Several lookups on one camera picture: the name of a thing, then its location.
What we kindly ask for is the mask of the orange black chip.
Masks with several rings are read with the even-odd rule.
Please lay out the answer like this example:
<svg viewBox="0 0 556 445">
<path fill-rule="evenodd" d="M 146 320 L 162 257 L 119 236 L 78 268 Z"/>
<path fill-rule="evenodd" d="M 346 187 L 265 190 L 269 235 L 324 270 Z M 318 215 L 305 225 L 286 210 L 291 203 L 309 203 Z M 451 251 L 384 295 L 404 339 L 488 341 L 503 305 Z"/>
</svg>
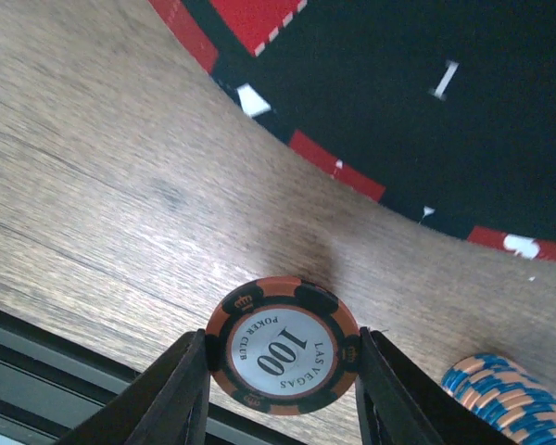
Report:
<svg viewBox="0 0 556 445">
<path fill-rule="evenodd" d="M 230 292 L 206 332 L 208 368 L 232 399 L 261 413 L 300 415 L 343 396 L 360 363 L 360 329 L 334 293 L 295 276 Z"/>
</svg>

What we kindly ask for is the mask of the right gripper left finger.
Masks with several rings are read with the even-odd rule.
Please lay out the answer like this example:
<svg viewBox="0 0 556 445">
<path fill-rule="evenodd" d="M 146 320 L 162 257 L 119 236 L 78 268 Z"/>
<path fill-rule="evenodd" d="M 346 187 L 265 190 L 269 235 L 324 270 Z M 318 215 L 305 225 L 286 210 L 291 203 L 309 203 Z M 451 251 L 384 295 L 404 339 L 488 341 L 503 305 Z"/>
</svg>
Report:
<svg viewBox="0 0 556 445">
<path fill-rule="evenodd" d="M 209 386 L 205 332 L 187 332 L 121 394 L 57 443 L 203 444 Z"/>
</svg>

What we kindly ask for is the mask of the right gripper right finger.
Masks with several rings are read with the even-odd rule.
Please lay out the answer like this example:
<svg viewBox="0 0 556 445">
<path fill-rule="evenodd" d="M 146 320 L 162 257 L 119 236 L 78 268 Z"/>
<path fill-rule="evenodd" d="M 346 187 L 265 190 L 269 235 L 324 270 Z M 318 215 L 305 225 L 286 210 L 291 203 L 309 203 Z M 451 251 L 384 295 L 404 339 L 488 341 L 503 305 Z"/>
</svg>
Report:
<svg viewBox="0 0 556 445">
<path fill-rule="evenodd" d="M 363 444 L 512 444 L 452 399 L 385 335 L 360 330 L 355 382 Z"/>
</svg>

